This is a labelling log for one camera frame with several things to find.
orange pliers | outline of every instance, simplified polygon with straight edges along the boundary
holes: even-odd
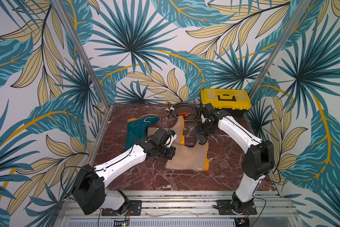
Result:
[[[177,114],[177,115],[178,115],[178,116],[182,115],[183,117],[188,117],[188,116],[191,115],[191,114],[194,114],[194,113],[193,113],[193,112],[191,112],[191,113],[184,112],[184,113],[179,113],[179,114]]]

toolbox lid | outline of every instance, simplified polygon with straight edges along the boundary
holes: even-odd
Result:
[[[203,89],[200,97],[202,104],[211,103],[216,109],[249,110],[252,106],[245,90]]]

black wire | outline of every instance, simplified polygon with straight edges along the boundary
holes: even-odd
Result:
[[[267,201],[266,201],[265,199],[262,199],[262,200],[264,200],[264,206],[263,206],[263,208],[262,208],[262,211],[261,211],[260,214],[258,215],[257,219],[254,221],[254,223],[251,225],[251,227],[254,226],[254,224],[257,222],[257,220],[258,220],[259,217],[261,216],[261,214],[262,214],[264,208],[266,207]]]
[[[98,215],[98,225],[97,226],[100,227],[100,214]]]
[[[175,108],[175,107],[182,106],[182,105],[184,105],[184,106],[190,106],[190,107],[192,107],[192,108],[195,110],[195,117],[194,117],[193,119],[191,119],[191,120],[185,120],[185,119],[184,119],[184,121],[197,121],[197,120],[199,119],[199,117],[200,117],[201,114],[202,114],[202,113],[200,112],[199,107],[197,107],[196,105],[194,105],[194,104],[192,104],[192,103],[190,103],[190,102],[178,102],[178,103],[175,103],[175,105],[172,106],[172,107]],[[171,113],[172,117],[173,117],[175,120],[177,120],[177,116],[176,116],[175,112],[174,112],[173,110],[169,110],[169,112]]]

coiled cable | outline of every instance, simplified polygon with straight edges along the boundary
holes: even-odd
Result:
[[[199,117],[201,116],[201,112],[200,112],[200,109],[199,107],[197,107],[195,104],[192,104],[190,102],[178,102],[178,103],[175,103],[174,106],[172,106],[174,109],[176,107],[179,107],[179,106],[189,106],[189,107],[192,107],[194,109],[194,112],[195,112],[195,117],[193,119],[184,119],[184,121],[196,121],[199,119]],[[170,109],[169,112],[171,113],[173,119],[176,119],[177,120],[177,115],[175,114],[174,110]]]

beige rain boot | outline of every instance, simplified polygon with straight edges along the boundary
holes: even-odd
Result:
[[[185,138],[183,135],[184,131],[184,117],[183,116],[178,116],[176,124],[170,128],[170,130],[175,131],[176,134],[176,139],[172,142],[172,144],[177,143],[181,145],[185,145]],[[147,129],[147,135],[153,135],[157,131],[157,128],[154,127],[149,127]]]
[[[176,124],[170,129],[174,130],[177,135],[177,138],[172,143],[172,146],[175,147],[176,150],[174,157],[172,157],[172,160],[167,161],[165,168],[173,170],[208,171],[208,142],[204,145],[200,145],[199,141],[197,141],[192,148],[185,146],[183,116],[178,116]],[[147,134],[154,134],[156,130],[157,128],[149,127]]]

